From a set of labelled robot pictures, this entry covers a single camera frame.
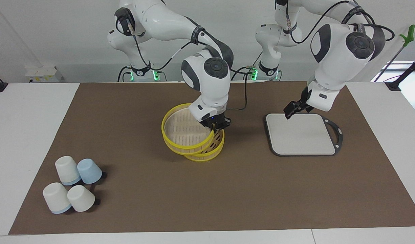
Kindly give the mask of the white plastic cup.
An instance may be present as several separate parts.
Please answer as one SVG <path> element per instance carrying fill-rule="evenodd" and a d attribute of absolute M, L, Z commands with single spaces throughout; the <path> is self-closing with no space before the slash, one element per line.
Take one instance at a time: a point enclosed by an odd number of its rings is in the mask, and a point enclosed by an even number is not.
<path fill-rule="evenodd" d="M 68 190 L 58 182 L 47 185 L 42 191 L 45 202 L 53 214 L 62 214 L 72 207 L 67 194 Z"/>
<path fill-rule="evenodd" d="M 82 185 L 70 188 L 67 197 L 73 209 L 77 212 L 89 210 L 96 200 L 95 195 Z"/>
<path fill-rule="evenodd" d="M 62 156 L 57 159 L 55 167 L 62 185 L 70 186 L 82 179 L 77 164 L 71 156 Z"/>

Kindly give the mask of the white box with labels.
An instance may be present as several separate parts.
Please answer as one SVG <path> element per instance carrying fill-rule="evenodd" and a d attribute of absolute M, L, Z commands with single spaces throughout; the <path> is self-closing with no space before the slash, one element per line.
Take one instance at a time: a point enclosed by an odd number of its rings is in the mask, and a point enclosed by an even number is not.
<path fill-rule="evenodd" d="M 58 83 L 64 82 L 65 78 L 56 66 L 30 67 L 27 68 L 25 78 L 30 83 Z"/>

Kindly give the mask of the white cutting board dark rim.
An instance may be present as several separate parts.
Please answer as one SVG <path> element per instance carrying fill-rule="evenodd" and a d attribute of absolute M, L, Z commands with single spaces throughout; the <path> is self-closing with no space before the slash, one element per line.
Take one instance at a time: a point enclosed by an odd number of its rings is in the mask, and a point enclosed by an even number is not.
<path fill-rule="evenodd" d="M 316 113 L 269 113 L 264 119 L 268 145 L 279 157 L 334 156 L 342 148 L 343 133 L 330 119 Z"/>

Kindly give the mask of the light blue plastic cup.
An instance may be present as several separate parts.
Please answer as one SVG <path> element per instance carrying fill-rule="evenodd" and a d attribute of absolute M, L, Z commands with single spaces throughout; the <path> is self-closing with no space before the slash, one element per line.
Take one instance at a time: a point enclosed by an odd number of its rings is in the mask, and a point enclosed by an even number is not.
<path fill-rule="evenodd" d="M 102 170 L 93 159 L 82 159 L 77 164 L 77 169 L 84 184 L 94 184 L 103 175 Z"/>

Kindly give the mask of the yellow bamboo steamer tier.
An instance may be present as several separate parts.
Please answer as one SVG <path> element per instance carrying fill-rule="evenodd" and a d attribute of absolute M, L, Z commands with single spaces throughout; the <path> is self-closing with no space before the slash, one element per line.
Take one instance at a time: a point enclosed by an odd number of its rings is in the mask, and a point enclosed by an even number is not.
<path fill-rule="evenodd" d="M 216 158 L 223 150 L 225 143 L 224 130 L 215 132 L 209 146 L 198 154 L 184 156 L 186 159 L 193 162 L 209 162 Z"/>
<path fill-rule="evenodd" d="M 207 149 L 214 132 L 201 125 L 189 110 L 190 103 L 170 109 L 162 119 L 161 133 L 167 147 L 182 156 L 192 156 Z"/>

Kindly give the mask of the brown table mat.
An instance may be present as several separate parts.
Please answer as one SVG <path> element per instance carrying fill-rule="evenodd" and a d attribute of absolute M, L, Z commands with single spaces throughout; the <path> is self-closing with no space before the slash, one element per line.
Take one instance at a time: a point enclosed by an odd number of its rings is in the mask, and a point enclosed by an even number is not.
<path fill-rule="evenodd" d="M 223 151 L 206 163 L 171 152 L 163 116 L 198 93 L 182 83 L 83 83 L 9 231 L 11 235 L 415 226 L 415 204 L 348 88 L 330 112 L 344 135 L 331 157 L 279 157 L 264 119 L 299 97 L 301 82 L 248 85 L 230 111 Z M 62 156 L 108 173 L 100 205 L 55 215 L 42 196 Z"/>

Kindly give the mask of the green tipped thin pole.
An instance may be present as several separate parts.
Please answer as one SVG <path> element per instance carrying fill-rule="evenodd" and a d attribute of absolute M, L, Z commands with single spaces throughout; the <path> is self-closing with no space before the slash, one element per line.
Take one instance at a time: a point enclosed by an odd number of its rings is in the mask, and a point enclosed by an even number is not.
<path fill-rule="evenodd" d="M 385 73 L 385 71 L 389 68 L 389 66 L 398 57 L 398 55 L 401 54 L 401 52 L 404 50 L 404 48 L 407 47 L 409 43 L 411 43 L 415 40 L 414 31 L 415 31 L 415 25 L 412 24 L 412 25 L 409 26 L 408 33 L 407 33 L 406 36 L 404 34 L 400 34 L 400 37 L 402 37 L 402 39 L 403 39 L 403 45 L 398 50 L 398 52 L 394 55 L 394 57 L 392 57 L 392 59 L 389 62 L 387 62 L 387 64 L 381 69 L 379 74 L 376 76 L 376 78 L 372 82 L 377 82 L 378 79 L 382 76 L 382 74 Z"/>

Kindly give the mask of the black clamp stand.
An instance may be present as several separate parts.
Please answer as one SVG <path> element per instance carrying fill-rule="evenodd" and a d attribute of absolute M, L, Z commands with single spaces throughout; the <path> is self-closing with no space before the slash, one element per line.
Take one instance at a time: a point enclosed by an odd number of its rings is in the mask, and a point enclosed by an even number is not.
<path fill-rule="evenodd" d="M 415 72 L 415 62 L 413 62 L 412 65 L 409 68 L 407 68 L 395 81 L 385 82 L 385 85 L 391 91 L 401 91 L 399 87 L 400 83 L 413 72 Z"/>

